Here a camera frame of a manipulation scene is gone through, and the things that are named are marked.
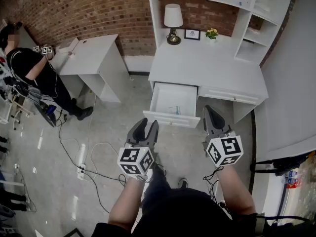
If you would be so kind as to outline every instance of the small potted plant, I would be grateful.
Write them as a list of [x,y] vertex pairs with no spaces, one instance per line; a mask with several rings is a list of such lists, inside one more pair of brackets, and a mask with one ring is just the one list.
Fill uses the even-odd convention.
[[216,29],[211,28],[211,30],[207,30],[205,35],[210,38],[210,42],[211,43],[215,43],[216,42],[216,36],[218,36],[218,32],[217,32]]

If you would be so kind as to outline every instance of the black shirt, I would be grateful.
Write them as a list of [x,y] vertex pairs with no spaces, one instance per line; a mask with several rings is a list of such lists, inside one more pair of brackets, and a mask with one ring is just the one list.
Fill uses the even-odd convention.
[[28,84],[38,87],[43,94],[54,94],[56,83],[56,72],[47,62],[41,73],[33,80],[27,79],[25,76],[30,70],[42,59],[42,55],[28,48],[16,48],[8,53],[6,59],[9,67],[14,70],[15,74]]
[[[157,201],[143,214],[132,236],[248,236],[254,225],[243,226],[231,220],[206,193],[191,189],[173,190],[164,200]],[[127,236],[129,233],[118,226],[99,223],[92,237]]]

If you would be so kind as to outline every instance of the gray tile floor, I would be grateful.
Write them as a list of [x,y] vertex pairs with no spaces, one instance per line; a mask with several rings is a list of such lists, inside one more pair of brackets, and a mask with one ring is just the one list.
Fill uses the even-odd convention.
[[[118,152],[124,145],[128,130],[143,118],[142,111],[149,109],[152,95],[147,77],[133,78],[132,89],[123,104],[102,103],[96,99],[92,121],[86,118],[80,122],[70,117],[63,125],[62,139],[72,139],[63,141],[72,159],[76,158],[78,143],[88,145],[87,169],[95,170],[96,167],[99,173],[111,177],[118,177],[121,173],[113,149]],[[93,105],[94,99],[94,94],[88,92],[80,97],[78,102],[79,105],[87,107]],[[198,99],[197,116],[201,117],[205,104],[221,110],[228,118],[232,117],[231,102],[209,98]],[[76,227],[84,236],[91,236],[96,223],[107,222],[108,219],[108,213],[99,205],[93,183],[87,176],[84,181],[77,178],[76,168],[59,143],[57,128],[50,127],[39,115],[22,117],[22,123],[23,130],[20,126],[16,131],[10,129],[8,132],[11,152],[4,168],[12,169],[14,163],[20,164],[30,197],[37,207],[37,213],[17,212],[17,225],[23,236],[35,236],[35,229],[44,237],[64,236]],[[43,141],[41,149],[38,150],[42,129]],[[244,156],[235,167],[248,186],[252,154],[250,115],[235,125],[235,130],[241,135],[244,148]],[[214,166],[209,158],[205,158],[201,144],[204,139],[202,121],[196,129],[160,126],[156,152],[159,153],[161,162],[167,170],[167,179],[171,187],[176,188],[179,178],[186,177],[191,188],[207,192],[203,177],[211,174]],[[92,147],[96,143],[105,142],[109,144],[96,145],[90,157]],[[34,167],[37,169],[36,174],[33,173]],[[122,186],[118,181],[99,176],[94,180],[98,185],[102,204],[111,210],[122,191]],[[74,196],[78,197],[76,220],[72,219]]]

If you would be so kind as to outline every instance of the forearm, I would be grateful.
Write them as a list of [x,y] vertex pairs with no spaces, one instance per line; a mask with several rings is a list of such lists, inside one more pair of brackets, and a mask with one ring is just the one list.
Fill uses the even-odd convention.
[[131,232],[135,223],[145,183],[134,178],[129,178],[124,190],[113,206],[109,224],[123,227]]
[[235,214],[256,213],[252,196],[231,165],[217,172],[225,203]]
[[25,76],[29,80],[35,80],[36,77],[41,73],[43,68],[45,67],[45,64],[47,63],[47,59],[44,56]]

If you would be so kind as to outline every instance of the drawer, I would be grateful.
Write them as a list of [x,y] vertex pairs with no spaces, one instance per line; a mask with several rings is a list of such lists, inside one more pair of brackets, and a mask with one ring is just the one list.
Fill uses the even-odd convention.
[[157,82],[149,111],[143,111],[148,122],[195,128],[197,88]]
[[199,88],[198,95],[201,97],[219,98],[253,105],[261,102],[260,99],[256,96],[243,95],[240,93],[229,92],[228,90],[204,86],[201,86]]

